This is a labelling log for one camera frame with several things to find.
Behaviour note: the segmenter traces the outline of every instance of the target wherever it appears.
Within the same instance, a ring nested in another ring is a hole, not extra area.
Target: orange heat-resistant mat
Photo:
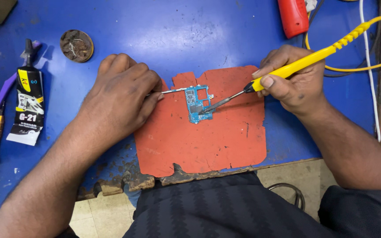
[[[214,104],[242,90],[256,70],[255,66],[208,70],[198,79],[192,72],[182,73],[173,77],[172,89],[206,84],[208,94],[214,94]],[[135,132],[142,174],[170,176],[173,163],[186,173],[204,173],[259,164],[265,159],[264,100],[256,93],[236,97],[217,108],[212,120],[197,125],[189,122],[188,114],[184,91],[165,94],[145,125]]]

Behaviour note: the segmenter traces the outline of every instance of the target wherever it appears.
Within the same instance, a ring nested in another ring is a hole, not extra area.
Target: fingernail
[[[266,89],[270,88],[273,85],[273,83],[274,80],[270,76],[261,79],[261,85]]]
[[[260,69],[255,71],[254,73],[252,73],[252,75],[256,75],[259,71],[260,71]]]

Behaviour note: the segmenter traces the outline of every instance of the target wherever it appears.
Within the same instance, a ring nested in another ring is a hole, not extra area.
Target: person
[[[289,80],[268,74],[310,53],[284,45],[253,78],[265,75],[259,95],[272,95],[299,118],[340,185],[324,194],[320,223],[247,172],[143,190],[124,237],[381,237],[381,145],[326,100],[325,61]],[[76,237],[65,230],[83,174],[145,123],[160,91],[160,77],[144,63],[125,54],[104,59],[77,116],[3,203],[0,238]]]

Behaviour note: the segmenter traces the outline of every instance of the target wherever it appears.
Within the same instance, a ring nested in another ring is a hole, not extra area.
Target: blue circuit board
[[[204,99],[198,98],[198,90],[199,89],[205,89],[205,93],[207,95]],[[190,86],[189,88],[181,88],[181,89],[172,89],[172,92],[176,91],[185,91],[185,97],[186,97],[186,104],[188,105],[188,119],[189,122],[198,124],[201,120],[211,120],[213,119],[213,112],[215,110],[206,112],[202,115],[198,115],[198,113],[209,106],[211,106],[211,99],[214,98],[214,95],[208,94],[208,85],[196,85],[196,86]],[[208,100],[208,106],[204,106],[204,101]]]

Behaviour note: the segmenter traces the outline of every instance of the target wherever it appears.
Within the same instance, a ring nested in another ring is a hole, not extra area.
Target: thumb
[[[268,74],[261,78],[260,83],[277,100],[286,101],[295,95],[295,86],[282,77]]]
[[[141,123],[145,123],[146,119],[151,115],[151,112],[154,110],[157,102],[164,98],[164,95],[161,92],[153,92],[151,95],[147,96],[140,107],[140,112],[138,120]]]

